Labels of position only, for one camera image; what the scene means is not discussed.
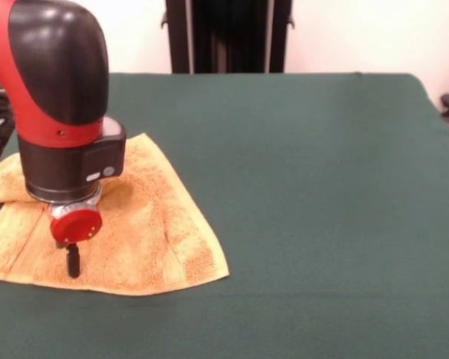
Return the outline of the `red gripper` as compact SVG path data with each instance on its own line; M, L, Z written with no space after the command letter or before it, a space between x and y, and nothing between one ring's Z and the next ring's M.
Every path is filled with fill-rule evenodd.
M72 279L80 275L80 255L76 243L93 238L103 224L101 214L94 204L68 203L48 206L52 238L67 246L67 273Z

